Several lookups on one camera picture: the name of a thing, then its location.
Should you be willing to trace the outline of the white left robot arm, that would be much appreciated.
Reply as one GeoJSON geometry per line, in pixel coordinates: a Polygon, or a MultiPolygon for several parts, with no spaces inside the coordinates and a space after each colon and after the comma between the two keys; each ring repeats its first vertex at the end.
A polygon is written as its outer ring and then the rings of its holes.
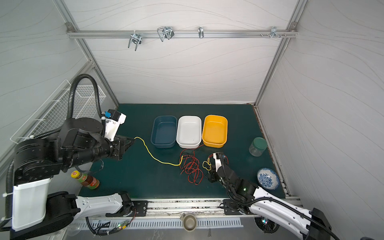
{"type": "Polygon", "coordinates": [[[102,122],[92,118],[66,119],[55,138],[19,143],[6,182],[6,221],[12,240],[27,240],[60,231],[78,218],[123,217],[135,207],[125,192],[80,197],[66,191],[49,194],[60,172],[104,158],[120,160],[126,138],[104,137],[102,122]]]}

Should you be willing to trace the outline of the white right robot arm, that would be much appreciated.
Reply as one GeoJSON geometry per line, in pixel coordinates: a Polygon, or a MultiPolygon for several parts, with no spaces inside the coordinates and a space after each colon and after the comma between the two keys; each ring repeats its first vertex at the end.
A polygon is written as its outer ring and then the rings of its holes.
{"type": "Polygon", "coordinates": [[[283,201],[257,184],[239,178],[224,164],[211,167],[209,181],[219,182],[229,197],[224,206],[229,211],[243,215],[258,215],[259,228],[273,232],[274,227],[283,227],[300,240],[337,240],[324,213],[316,208],[307,210],[283,201]]]}

